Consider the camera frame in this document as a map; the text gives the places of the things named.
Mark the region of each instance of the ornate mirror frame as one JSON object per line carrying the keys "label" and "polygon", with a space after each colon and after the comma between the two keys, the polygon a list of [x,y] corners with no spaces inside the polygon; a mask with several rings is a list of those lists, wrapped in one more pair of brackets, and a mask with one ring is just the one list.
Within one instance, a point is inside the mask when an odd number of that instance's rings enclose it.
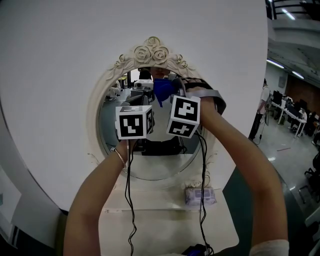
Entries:
{"label": "ornate mirror frame", "polygon": [[[173,71],[182,77],[202,78],[196,69],[184,60],[181,54],[174,53],[155,36],[149,37],[142,45],[134,46],[128,53],[121,54],[114,65],[108,68],[100,77],[88,101],[86,129],[90,150],[87,154],[92,163],[98,165],[108,155],[103,146],[104,139],[100,133],[99,113],[109,88],[123,74],[143,67],[159,67]],[[214,137],[204,131],[202,135],[205,137],[208,145],[210,145],[207,154],[210,156]],[[137,190],[165,189],[184,183],[190,176],[198,173],[195,170],[201,171],[202,169],[202,153],[199,149],[200,146],[197,147],[197,153],[194,154],[194,157],[185,164],[182,172],[163,180],[141,180],[132,177],[132,188]],[[116,183],[117,188],[124,188],[125,182],[126,175],[120,175]]]}

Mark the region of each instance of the gray sleeve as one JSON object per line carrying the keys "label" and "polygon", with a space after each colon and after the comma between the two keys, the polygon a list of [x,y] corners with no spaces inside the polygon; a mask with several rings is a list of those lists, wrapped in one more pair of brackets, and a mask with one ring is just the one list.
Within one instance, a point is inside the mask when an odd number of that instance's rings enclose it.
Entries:
{"label": "gray sleeve", "polygon": [[288,256],[287,240],[271,240],[259,243],[251,248],[249,256]]}

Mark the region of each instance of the mirror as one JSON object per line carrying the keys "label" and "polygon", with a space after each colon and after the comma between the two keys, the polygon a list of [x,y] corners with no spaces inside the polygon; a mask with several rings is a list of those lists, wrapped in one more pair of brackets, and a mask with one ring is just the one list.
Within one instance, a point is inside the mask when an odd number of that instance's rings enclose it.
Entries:
{"label": "mirror", "polygon": [[124,74],[111,83],[98,113],[98,129],[103,147],[108,153],[118,143],[115,129],[116,107],[152,105],[154,126],[147,139],[139,140],[133,154],[131,176],[147,181],[171,178],[192,162],[200,149],[199,138],[182,138],[166,133],[171,97],[159,101],[154,94],[155,79],[167,79],[168,83],[177,74],[161,67],[143,67]]}

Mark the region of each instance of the bracelet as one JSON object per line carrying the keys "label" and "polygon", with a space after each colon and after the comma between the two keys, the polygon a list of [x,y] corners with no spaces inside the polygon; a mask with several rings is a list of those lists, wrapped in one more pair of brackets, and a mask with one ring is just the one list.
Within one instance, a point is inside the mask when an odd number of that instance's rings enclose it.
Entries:
{"label": "bracelet", "polygon": [[116,152],[117,153],[118,157],[120,158],[120,160],[121,160],[121,162],[123,164],[123,168],[127,168],[126,163],[125,163],[124,159],[122,158],[122,156],[120,155],[120,153],[118,152],[118,150],[116,150],[115,147],[111,148],[110,150],[112,152]]}

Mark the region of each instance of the black cable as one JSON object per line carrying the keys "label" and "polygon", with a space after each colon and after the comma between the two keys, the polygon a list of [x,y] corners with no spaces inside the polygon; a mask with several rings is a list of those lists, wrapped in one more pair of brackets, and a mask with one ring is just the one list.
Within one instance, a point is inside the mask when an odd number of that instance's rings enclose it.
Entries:
{"label": "black cable", "polygon": [[180,140],[180,143],[181,143],[183,154],[185,154],[188,149],[185,147],[184,141],[183,141],[183,139],[181,137],[179,137],[179,140]]}
{"label": "black cable", "polygon": [[125,199],[126,201],[128,202],[130,208],[131,208],[131,213],[132,213],[132,224],[133,224],[133,230],[132,232],[130,233],[129,235],[129,239],[128,239],[128,242],[131,246],[131,256],[134,254],[134,245],[132,244],[132,237],[135,235],[135,233],[137,232],[137,227],[136,227],[136,224],[135,224],[135,211],[134,211],[134,205],[132,203],[132,200],[131,200],[131,192],[130,192],[130,173],[131,173],[131,163],[134,159],[134,150],[135,150],[135,147],[137,145],[137,142],[136,141],[134,143],[134,146],[132,148],[132,153],[131,153],[131,159],[130,159],[130,142],[128,141],[127,145],[128,145],[128,169],[127,169],[127,177],[126,177],[126,185],[125,185],[125,191],[124,191],[124,196],[125,196]]}
{"label": "black cable", "polygon": [[260,136],[259,136],[259,143],[255,143],[255,142],[252,140],[252,142],[253,142],[254,144],[256,144],[256,145],[259,145],[259,144],[260,144],[261,138],[262,138],[262,133],[264,132],[264,129],[265,129],[265,125],[266,125],[266,122],[264,122],[264,124],[263,124],[262,131],[261,131],[261,134],[260,134]]}
{"label": "black cable", "polygon": [[202,137],[198,131],[196,131],[196,135],[199,137],[199,141],[200,141],[200,145],[201,145],[201,151],[202,151],[202,184],[201,184],[201,200],[200,200],[200,214],[199,214],[199,222],[200,222],[200,229],[201,229],[201,234],[202,234],[202,238],[205,244],[205,248],[206,248],[206,252],[207,255],[213,255],[214,254],[214,250],[213,248],[210,246],[210,244],[207,243],[206,240],[206,236],[204,233],[204,229],[203,229],[203,222],[205,221],[205,218],[207,216],[207,212],[206,212],[206,208],[205,208],[205,203],[204,203],[204,194],[205,194],[205,178],[206,178],[206,156],[207,156],[207,150],[208,150],[208,146],[207,146],[207,142],[205,140],[204,137]]}

